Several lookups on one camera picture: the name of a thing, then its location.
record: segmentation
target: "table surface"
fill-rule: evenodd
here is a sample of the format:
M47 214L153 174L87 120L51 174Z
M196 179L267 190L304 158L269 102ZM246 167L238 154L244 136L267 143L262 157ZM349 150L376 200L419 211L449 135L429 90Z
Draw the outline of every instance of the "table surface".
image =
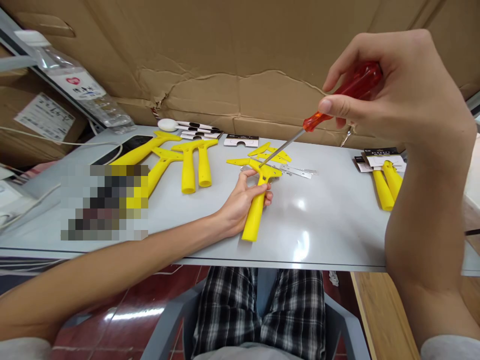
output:
M151 135L156 128L138 126L135 132L115 135L104 131L89 143L122 143L134 135ZM169 229L217 211L234 188L240 167L227 159L246 158L252 148L218 145L208 149L212 186L181 193L182 162L169 165L149 199L148 232ZM283 141L260 139L279 147ZM170 149L182 142L168 141ZM113 144L81 146L24 185L38 198L55 184L71 164L88 165L107 154ZM237 235L193 255L179 264L246 266L343 271L385 271L384 236L390 213L379 208L373 177L360 173L354 156L360 150L294 142L287 148L292 167L317 170L311 179L283 175L272 184L272 205L261 219L257 242ZM149 155L143 164L158 161ZM198 152L194 153L195 169ZM61 241L60 190L0 235L0 257L70 259L113 245L115 241ZM464 275L480 276L480 256L466 244Z

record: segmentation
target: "smartphone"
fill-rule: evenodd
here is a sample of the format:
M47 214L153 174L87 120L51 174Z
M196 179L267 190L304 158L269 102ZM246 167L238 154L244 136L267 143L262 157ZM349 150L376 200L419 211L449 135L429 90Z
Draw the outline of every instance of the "smartphone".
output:
M120 155L118 155L117 159L126 153L132 151L135 148L138 148L139 146L146 144L148 141L150 141L153 138L153 136L149 135L135 135L129 138L127 141L125 141L123 145L123 149L121 150ZM97 161L95 161L92 165L103 165L108 163L110 160L112 160L115 155L119 152L119 146L114 148L112 151L110 151L108 154L102 156L99 158Z

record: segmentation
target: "chair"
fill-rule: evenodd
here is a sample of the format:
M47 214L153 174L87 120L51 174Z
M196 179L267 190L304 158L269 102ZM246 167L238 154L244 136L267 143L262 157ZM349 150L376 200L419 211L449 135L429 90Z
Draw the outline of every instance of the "chair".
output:
M258 269L257 309L265 312L275 283L277 269ZM197 323L200 294L205 280L171 300L163 311L140 360L168 360L177 330L183 319L183 353L190 360L193 352L193 336ZM325 299L325 347L326 360L333 360L340 336L345 342L348 360L370 360L360 322L355 315L340 306L326 293Z

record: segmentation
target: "leg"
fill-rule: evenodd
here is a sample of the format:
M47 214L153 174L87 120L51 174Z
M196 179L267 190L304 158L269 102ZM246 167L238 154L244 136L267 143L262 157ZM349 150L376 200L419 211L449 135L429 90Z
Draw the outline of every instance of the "leg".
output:
M261 343L305 360L325 357L325 302L322 272L281 269Z
M260 341L257 269L212 266L198 307L193 356Z

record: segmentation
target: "gray sleeve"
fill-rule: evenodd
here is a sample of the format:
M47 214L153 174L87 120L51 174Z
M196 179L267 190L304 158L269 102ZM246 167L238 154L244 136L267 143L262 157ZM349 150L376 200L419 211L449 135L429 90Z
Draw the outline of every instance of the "gray sleeve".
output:
M38 337L20 337L0 341L1 360L49 360L52 347Z
M480 341L457 335L429 338L420 349L421 360L479 360Z

